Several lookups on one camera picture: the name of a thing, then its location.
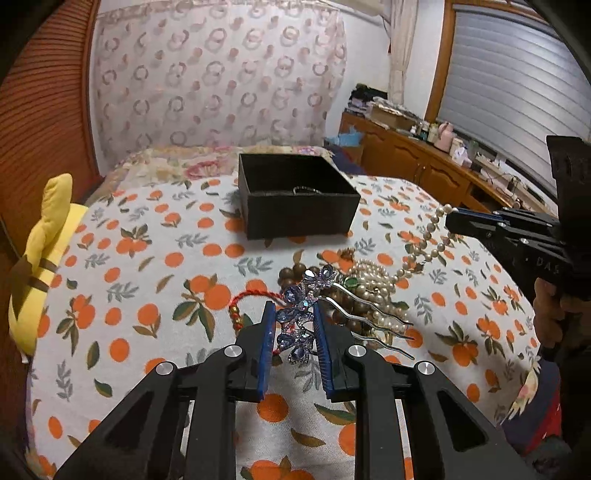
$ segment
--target wooden dresser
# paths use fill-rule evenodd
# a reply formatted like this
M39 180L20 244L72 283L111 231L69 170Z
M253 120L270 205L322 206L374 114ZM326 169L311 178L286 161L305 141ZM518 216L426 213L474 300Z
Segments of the wooden dresser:
M478 212L511 207L509 198L428 143L343 113L340 131L348 132L351 126L365 134L361 166L368 175L409 180L441 203Z

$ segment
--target orange fruit print fabric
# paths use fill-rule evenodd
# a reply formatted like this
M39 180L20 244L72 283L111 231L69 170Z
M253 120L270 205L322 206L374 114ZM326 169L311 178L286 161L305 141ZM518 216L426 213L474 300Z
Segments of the orange fruit print fabric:
M91 205L38 329L29 435L46 474L158 363L193 365L234 343L232 297L246 288L279 291L278 272L294 260L347 270L352 263L339 251L352 247L356 259L396 272L405 244L420 241L439 204L403 180L349 181L361 202L349 232L335 236L247 241L236 174L121 190ZM440 222L433 238L445 234ZM437 365L498 424L537 362L532 308L477 240L459 238L445 253L396 285L392 300L414 326L407 331L413 340L394 345ZM241 313L258 322L265 301L241 300ZM379 353L412 364L387 349ZM326 400L317 358L290 365L287 353L281 357L264 400L238 405L237 478L353 478L356 406Z

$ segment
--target pearl strand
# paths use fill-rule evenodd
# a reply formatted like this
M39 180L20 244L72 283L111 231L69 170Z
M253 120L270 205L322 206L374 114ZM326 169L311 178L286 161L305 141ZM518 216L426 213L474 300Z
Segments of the pearl strand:
M457 208L452 207L449 204L444 205L443 207L437 207L435 209L435 215L431 216L429 219L429 223L427 224L426 231L423 233L423 239L418 243L418 245L414 244L407 244L407 251L410 251L408 260L409 262L416 262L417 255L423 256L423 261L418 262L414 268L410 268L408 263L403 263L402 268L398 270L397 274L402 274L403 276L410 278L413 273L420 272L423 270L426 263L433 261L434 258L437 258L440 254L442 254L446 247L451 245L452 240L456 240L457 236L455 233L449 233L447 237L444 237L437 246L431 250L430 253L426 253L425 249L427 248L427 241L429 241L433 237L433 232L437 229L437 224L439 220L448 213L457 212Z
M365 259L355 262L349 274L358 279L359 284L355 289L355 294L359 298L373 302L385 313L406 319L407 314L401 308L394 307L390 299L390 295L396 291L395 285L399 280L396 275L391 277L383 266ZM405 331L404 325L400 322L391 317L385 317L376 310L364 313L370 321L380 327L391 329L397 333Z

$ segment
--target black box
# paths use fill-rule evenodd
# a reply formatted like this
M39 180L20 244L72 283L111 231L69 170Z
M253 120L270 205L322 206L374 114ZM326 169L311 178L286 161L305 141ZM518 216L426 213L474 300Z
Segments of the black box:
M294 193L294 188L316 189ZM361 196L324 158L240 154L238 189L249 240L347 233Z

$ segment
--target window blind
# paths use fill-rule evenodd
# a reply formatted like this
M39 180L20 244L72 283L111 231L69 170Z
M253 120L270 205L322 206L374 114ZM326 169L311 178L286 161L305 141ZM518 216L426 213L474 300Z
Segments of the window blind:
M533 10L533 8L530 7L530 5L527 2L527 0L511 0L511 5L513 5L513 4L518 4L518 5L521 5L523 7L528 8L528 9L532 9Z
M439 120L497 150L556 192L545 139L589 139L589 82L549 26L486 8L456 9Z

